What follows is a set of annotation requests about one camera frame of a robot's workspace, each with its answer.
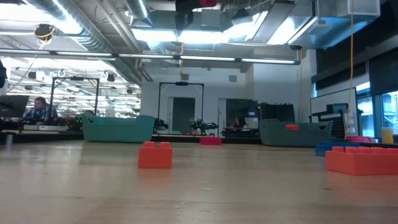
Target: teal plastic bin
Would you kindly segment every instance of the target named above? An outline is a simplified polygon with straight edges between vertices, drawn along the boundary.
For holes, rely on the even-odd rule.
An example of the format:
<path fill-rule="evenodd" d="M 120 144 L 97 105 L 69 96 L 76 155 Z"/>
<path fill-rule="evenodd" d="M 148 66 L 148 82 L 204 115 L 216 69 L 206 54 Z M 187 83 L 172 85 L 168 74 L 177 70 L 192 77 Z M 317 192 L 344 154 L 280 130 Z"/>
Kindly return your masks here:
<path fill-rule="evenodd" d="M 135 142 L 150 141 L 155 118 L 140 115 L 137 118 L 102 118 L 83 115 L 83 134 L 86 141 Z"/>
<path fill-rule="evenodd" d="M 298 124 L 298 130 L 286 129 L 287 124 Z M 259 130 L 261 142 L 267 146 L 315 147 L 330 140 L 332 124 L 332 121 L 291 123 L 263 119 L 259 122 Z"/>

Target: computer monitor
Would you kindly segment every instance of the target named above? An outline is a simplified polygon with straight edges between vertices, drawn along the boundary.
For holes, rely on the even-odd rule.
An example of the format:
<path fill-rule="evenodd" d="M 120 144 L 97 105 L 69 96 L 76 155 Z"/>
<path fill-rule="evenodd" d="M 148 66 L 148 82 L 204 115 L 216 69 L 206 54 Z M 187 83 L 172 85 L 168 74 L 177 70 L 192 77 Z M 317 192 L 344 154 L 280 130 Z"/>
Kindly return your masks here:
<path fill-rule="evenodd" d="M 29 96 L 0 96 L 0 118 L 22 118 Z"/>

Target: gray plastic bin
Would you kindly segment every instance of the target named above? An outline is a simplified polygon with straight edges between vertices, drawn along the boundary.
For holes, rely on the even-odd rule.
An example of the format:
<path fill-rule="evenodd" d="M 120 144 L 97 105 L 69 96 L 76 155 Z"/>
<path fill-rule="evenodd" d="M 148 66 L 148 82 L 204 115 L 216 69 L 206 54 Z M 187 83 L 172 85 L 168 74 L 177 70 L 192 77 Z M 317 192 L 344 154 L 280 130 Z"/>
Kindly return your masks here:
<path fill-rule="evenodd" d="M 288 130 L 286 124 L 298 124 L 298 130 Z M 332 124 L 332 121 L 292 123 L 263 119 L 259 122 L 259 130 L 261 142 L 268 146 L 315 147 L 330 140 Z"/>

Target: yellow container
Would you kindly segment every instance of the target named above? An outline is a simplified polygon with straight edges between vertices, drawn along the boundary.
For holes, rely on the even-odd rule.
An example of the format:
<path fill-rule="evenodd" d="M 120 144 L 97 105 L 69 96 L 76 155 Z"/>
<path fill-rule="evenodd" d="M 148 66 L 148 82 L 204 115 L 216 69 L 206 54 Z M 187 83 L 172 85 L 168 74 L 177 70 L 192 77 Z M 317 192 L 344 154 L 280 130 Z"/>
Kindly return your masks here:
<path fill-rule="evenodd" d="M 394 139 L 394 129 L 393 128 L 381 128 L 381 142 L 384 144 L 393 144 Z"/>

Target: doorway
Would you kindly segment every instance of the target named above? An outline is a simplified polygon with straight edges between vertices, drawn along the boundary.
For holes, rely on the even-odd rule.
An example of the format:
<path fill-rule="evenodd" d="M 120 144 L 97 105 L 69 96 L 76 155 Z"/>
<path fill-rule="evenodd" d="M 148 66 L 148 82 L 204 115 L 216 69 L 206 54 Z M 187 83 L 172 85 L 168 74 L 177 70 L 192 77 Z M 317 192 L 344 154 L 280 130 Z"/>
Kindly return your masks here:
<path fill-rule="evenodd" d="M 195 121 L 195 99 L 175 97 L 173 99 L 173 133 L 192 134 L 190 125 Z"/>

